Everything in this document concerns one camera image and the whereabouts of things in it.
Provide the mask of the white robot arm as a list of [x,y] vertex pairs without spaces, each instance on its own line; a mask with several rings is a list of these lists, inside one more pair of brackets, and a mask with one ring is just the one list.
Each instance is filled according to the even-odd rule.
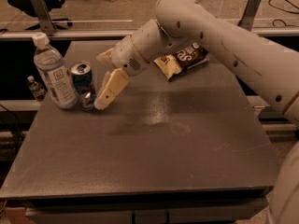
[[196,0],[157,0],[155,16],[97,56],[114,67],[104,76],[97,109],[108,107],[155,59],[196,42],[299,127],[299,52],[213,16]]

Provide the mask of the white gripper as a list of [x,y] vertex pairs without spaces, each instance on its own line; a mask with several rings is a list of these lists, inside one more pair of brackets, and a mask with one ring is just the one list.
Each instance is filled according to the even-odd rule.
[[117,67],[104,76],[102,86],[93,103],[98,110],[106,109],[124,90],[129,76],[137,76],[149,66],[138,53],[130,36],[126,36],[114,48],[100,53],[96,60],[102,65]]

